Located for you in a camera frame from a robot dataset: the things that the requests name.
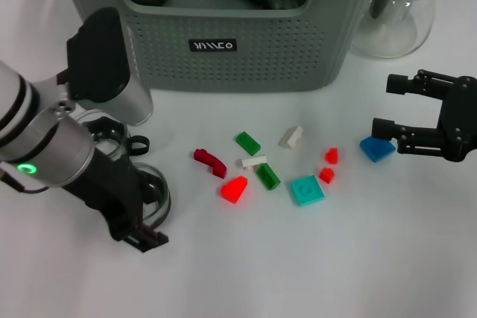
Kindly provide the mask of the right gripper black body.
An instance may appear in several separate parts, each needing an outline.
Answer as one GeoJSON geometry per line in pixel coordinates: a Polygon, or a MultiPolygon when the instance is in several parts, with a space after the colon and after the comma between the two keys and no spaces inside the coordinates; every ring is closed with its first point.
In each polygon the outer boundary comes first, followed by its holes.
{"type": "Polygon", "coordinates": [[[445,133],[443,158],[462,162],[476,149],[476,79],[459,77],[446,93],[439,124],[445,133]]]}

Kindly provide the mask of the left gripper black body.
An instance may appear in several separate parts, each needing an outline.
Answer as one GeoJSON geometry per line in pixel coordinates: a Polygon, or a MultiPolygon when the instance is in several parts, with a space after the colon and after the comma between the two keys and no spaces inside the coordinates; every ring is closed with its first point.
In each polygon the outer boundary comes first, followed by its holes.
{"type": "Polygon", "coordinates": [[[127,155],[114,161],[94,150],[86,169],[63,188],[103,215],[113,239],[143,239],[139,178],[127,155]]]}

